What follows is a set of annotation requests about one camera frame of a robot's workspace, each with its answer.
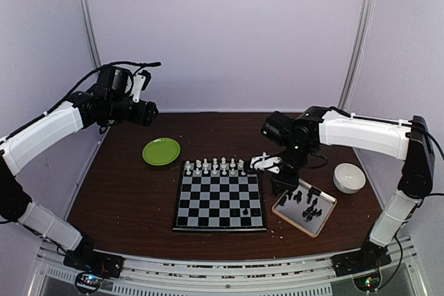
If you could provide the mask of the black white chess board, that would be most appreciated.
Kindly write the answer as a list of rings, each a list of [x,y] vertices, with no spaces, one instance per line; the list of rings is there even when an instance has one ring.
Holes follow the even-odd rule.
[[[191,175],[185,163],[180,169],[172,230],[175,232],[265,232],[266,210],[262,176],[241,170],[196,169],[191,162]],[[242,215],[248,208],[249,214]],[[233,217],[232,210],[240,216]],[[253,216],[251,209],[260,209]]]

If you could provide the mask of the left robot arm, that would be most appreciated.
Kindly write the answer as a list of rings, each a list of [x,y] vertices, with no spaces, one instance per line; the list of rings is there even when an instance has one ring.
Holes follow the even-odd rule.
[[[84,236],[63,219],[68,199],[49,204],[75,191],[83,159],[92,156],[99,136],[87,132],[86,143],[73,135],[90,125],[130,122],[148,126],[157,116],[154,102],[116,95],[108,100],[91,92],[75,92],[54,111],[10,138],[1,139],[1,222],[17,223],[66,250],[85,271],[95,270],[100,257]]]

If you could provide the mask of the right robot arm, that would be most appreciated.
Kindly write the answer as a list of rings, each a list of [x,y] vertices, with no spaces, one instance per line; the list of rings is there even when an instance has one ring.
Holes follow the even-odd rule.
[[[360,161],[366,151],[403,163],[394,194],[368,232],[366,246],[356,253],[356,264],[362,269],[372,268],[382,258],[382,248],[432,194],[436,144],[421,116],[389,120],[359,116],[336,107],[311,106],[296,118],[274,111],[266,118],[261,133],[282,151],[254,157],[250,167],[272,173],[276,193],[296,186],[300,169],[307,167],[309,156],[321,146],[351,148]]]

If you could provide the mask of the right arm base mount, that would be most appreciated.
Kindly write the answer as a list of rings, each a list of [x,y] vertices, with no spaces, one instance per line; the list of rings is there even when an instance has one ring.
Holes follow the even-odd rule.
[[[365,256],[360,251],[336,254],[332,257],[332,266],[337,277],[355,275],[369,270],[376,270],[392,262],[389,254],[383,254],[376,259]]]

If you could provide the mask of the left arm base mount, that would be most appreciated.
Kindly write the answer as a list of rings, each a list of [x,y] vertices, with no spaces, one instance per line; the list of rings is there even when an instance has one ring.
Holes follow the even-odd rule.
[[[67,267],[91,272],[107,279],[119,278],[123,263],[124,258],[122,256],[95,251],[86,256],[68,252],[63,260],[63,264]]]

